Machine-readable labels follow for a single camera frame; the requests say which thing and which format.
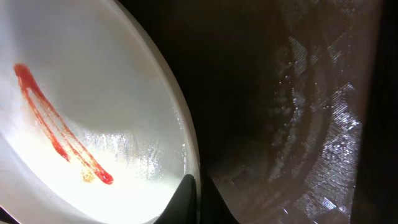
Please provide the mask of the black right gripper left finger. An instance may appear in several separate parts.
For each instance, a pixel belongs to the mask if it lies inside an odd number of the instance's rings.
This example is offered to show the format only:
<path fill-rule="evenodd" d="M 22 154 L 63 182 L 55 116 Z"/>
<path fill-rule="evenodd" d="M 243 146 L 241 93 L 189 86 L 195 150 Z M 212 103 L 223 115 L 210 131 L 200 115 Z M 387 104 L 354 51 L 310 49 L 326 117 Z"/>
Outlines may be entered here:
<path fill-rule="evenodd" d="M 154 224 L 196 224 L 197 188 L 192 175 L 182 179 L 169 204 Z"/>

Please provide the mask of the cream plate with ketchup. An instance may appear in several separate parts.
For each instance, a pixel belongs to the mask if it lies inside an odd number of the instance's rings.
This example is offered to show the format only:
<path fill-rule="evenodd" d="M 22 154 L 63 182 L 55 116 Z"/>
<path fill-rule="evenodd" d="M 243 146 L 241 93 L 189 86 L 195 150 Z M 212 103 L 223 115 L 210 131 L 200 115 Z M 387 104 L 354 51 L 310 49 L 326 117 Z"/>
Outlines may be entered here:
<path fill-rule="evenodd" d="M 198 165 L 179 85 L 117 2 L 1 2 L 1 206 L 12 218 L 154 223 Z"/>

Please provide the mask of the brown plastic tray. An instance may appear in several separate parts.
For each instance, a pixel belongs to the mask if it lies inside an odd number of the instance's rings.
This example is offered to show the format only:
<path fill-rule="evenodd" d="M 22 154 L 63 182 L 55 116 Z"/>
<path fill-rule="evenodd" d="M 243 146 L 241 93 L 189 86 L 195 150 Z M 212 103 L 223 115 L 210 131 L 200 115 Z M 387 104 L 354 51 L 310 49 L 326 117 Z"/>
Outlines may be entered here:
<path fill-rule="evenodd" d="M 239 223 L 397 222 L 396 1 L 123 1 Z"/>

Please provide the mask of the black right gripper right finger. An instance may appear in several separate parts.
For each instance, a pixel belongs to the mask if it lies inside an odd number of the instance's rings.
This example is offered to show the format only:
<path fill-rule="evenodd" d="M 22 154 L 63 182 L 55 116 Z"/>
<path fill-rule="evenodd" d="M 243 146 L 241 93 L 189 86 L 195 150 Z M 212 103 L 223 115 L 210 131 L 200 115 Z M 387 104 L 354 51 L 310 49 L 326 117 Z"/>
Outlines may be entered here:
<path fill-rule="evenodd" d="M 200 224 L 239 224 L 208 175 L 201 177 Z"/>

